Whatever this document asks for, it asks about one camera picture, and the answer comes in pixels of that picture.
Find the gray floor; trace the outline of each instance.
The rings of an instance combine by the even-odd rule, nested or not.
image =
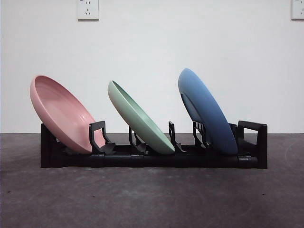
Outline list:
[[[1,135],[2,228],[304,227],[304,134],[270,134],[268,170],[42,169],[39,137]]]

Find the plate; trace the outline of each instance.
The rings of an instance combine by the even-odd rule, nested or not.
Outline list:
[[[224,154],[237,154],[236,140],[221,108],[190,69],[184,69],[180,74],[179,91],[191,119],[205,125],[206,137],[212,147]]]
[[[174,153],[174,146],[144,110],[115,82],[108,86],[114,107],[134,132],[161,154]]]
[[[61,84],[47,76],[36,76],[30,85],[30,98],[36,113],[52,134],[75,152],[91,154],[89,124],[94,118]],[[103,146],[100,130],[95,141]]]

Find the wall outlet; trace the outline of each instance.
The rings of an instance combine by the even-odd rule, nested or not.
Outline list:
[[[304,20],[304,0],[292,0],[291,20]]]
[[[99,20],[99,0],[77,0],[78,20]]]

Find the pink plate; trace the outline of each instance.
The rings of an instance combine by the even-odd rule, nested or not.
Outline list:
[[[64,145],[75,152],[90,154],[89,124],[94,118],[61,84],[46,76],[36,76],[30,85],[30,99],[41,121]],[[100,130],[95,141],[103,146]]]

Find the white wall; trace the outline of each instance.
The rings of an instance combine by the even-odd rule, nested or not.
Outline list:
[[[1,130],[38,133],[35,75],[70,90],[108,132],[127,125],[107,96],[116,80],[164,132],[191,132],[179,96],[183,68],[209,87],[229,122],[304,133],[304,21],[289,0],[100,0],[78,22],[76,0],[1,1]]]

